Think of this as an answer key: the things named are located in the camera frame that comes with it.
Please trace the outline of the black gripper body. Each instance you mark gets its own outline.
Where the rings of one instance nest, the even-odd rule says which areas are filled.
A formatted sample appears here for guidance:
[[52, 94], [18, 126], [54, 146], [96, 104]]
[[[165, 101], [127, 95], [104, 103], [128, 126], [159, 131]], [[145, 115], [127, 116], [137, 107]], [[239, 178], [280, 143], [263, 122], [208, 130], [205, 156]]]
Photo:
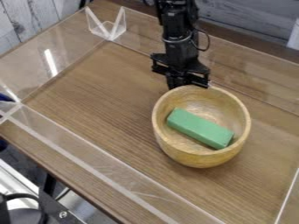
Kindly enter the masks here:
[[165, 53], [152, 53], [152, 71], [165, 77], [173, 76], [183, 79], [184, 76], [199, 78], [199, 87], [209, 87], [211, 70], [199, 61], [197, 35], [191, 35], [185, 39], [165, 39]]

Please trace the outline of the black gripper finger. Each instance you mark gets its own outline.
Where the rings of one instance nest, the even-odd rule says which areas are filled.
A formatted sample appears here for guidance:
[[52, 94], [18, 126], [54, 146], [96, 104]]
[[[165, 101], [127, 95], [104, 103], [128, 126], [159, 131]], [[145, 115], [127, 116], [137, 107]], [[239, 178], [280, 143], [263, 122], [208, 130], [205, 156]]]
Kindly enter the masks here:
[[183, 79], [180, 77], [167, 76], [167, 85], [169, 89], [177, 88], [183, 85]]
[[199, 78], [196, 76], [184, 76], [183, 77], [183, 84], [184, 85], [199, 85]]

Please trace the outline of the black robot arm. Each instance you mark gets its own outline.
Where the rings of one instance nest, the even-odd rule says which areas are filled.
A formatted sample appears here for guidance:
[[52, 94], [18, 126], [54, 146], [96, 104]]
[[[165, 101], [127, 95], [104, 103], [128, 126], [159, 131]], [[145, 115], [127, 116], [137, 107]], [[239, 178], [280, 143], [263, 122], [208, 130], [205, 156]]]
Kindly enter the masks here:
[[165, 77], [169, 89], [185, 85], [209, 87], [209, 68], [199, 54], [211, 47], [209, 34], [195, 24], [199, 7], [195, 0], [153, 0], [163, 27], [164, 53], [152, 53], [152, 71]]

